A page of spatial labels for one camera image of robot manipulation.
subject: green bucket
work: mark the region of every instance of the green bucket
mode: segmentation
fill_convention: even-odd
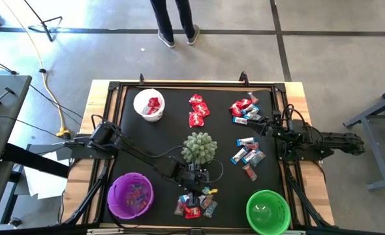
[[[253,230],[262,235],[284,233],[290,226],[290,214],[285,199],[270,190],[258,191],[247,201],[247,220]]]

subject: dark pants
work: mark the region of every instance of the dark pants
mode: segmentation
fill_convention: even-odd
[[[166,9],[166,0],[151,0],[153,10],[155,11],[156,21],[158,22],[159,31],[164,35],[165,39],[173,42],[174,32],[172,31],[171,21],[169,20],[168,11]],[[187,38],[194,37],[195,30],[193,25],[193,17],[191,16],[191,8],[188,0],[176,0],[179,18]]]

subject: purple bucket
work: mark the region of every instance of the purple bucket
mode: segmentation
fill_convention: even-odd
[[[133,187],[142,187],[144,192],[146,206],[141,211],[134,211],[129,206],[128,194],[131,193]],[[151,182],[139,173],[128,173],[118,177],[110,190],[108,191],[107,203],[110,211],[120,219],[133,219],[145,213],[153,202],[153,188]]]

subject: concrete floor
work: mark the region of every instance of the concrete floor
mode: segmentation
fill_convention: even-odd
[[[23,2],[6,1],[25,25],[37,22]],[[63,16],[61,27],[157,28],[148,0],[29,2],[44,19]],[[283,30],[385,31],[385,0],[276,3]],[[191,6],[194,21],[203,29],[274,29],[269,0],[194,0]],[[174,29],[180,29],[173,1],[168,1],[168,10]],[[0,15],[7,27],[19,27],[2,2]],[[184,35],[176,35],[174,50],[156,35],[58,34],[53,43],[43,34],[32,37],[49,70],[50,88],[62,105],[80,114],[92,79],[134,79],[143,73],[147,79],[237,80],[247,71],[251,80],[284,81],[275,35],[202,35],[194,47],[186,45]],[[385,92],[385,37],[284,36],[284,42],[291,79],[303,82],[313,125],[322,131],[346,131],[342,122]],[[24,33],[0,33],[0,62],[30,74],[32,84],[43,90],[37,58]],[[332,104],[340,106],[333,109]],[[57,111],[32,89],[19,118],[51,132],[59,128]],[[70,119],[67,126],[79,129]],[[365,139],[359,127],[352,131]],[[18,123],[10,142],[24,147],[57,139]],[[331,208],[341,228],[385,232],[385,189],[368,191],[365,186],[382,176],[369,144],[365,147],[363,155],[337,152],[324,161]],[[13,216],[23,219],[23,227],[49,225],[55,223],[58,207],[58,198],[20,196]]]

